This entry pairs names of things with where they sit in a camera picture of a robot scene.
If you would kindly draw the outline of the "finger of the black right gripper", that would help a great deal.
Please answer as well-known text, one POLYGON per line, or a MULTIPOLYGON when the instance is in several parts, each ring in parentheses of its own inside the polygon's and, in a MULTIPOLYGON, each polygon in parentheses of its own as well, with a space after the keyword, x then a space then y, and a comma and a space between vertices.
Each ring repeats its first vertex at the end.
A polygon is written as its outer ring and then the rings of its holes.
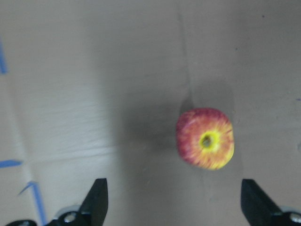
POLYGON ((299 226, 301 213, 282 210, 253 179, 241 183, 240 207, 251 226, 299 226))

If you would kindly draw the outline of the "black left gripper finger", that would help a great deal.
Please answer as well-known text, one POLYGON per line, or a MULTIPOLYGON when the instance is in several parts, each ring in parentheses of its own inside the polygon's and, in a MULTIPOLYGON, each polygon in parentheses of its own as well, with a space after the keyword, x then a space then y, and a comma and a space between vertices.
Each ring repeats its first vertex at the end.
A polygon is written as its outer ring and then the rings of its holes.
POLYGON ((102 226, 108 211, 107 179, 98 178, 79 207, 69 207, 47 222, 39 186, 29 182, 24 190, 32 188, 37 211, 43 226, 102 226))

